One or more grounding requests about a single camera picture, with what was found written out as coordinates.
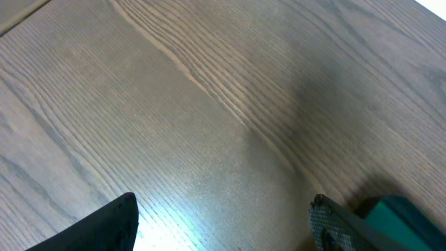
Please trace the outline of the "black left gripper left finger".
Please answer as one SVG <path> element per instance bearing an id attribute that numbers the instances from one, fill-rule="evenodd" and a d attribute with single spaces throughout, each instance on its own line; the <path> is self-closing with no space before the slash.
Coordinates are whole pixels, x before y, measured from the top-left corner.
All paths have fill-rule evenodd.
<path id="1" fill-rule="evenodd" d="M 126 192 L 30 250 L 132 251 L 138 219 L 136 197 L 134 193 Z"/>

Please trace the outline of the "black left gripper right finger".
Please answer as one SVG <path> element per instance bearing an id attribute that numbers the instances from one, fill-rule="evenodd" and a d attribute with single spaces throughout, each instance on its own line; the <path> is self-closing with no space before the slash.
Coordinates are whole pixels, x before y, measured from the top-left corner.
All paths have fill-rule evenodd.
<path id="1" fill-rule="evenodd" d="M 404 197 L 386 196 L 366 199 L 356 211 L 350 211 L 324 194 L 317 194 L 310 204 L 310 224 L 319 250 L 407 250 L 383 231 L 372 227 L 365 218 L 383 202 L 397 219 L 410 215 L 413 205 Z"/>

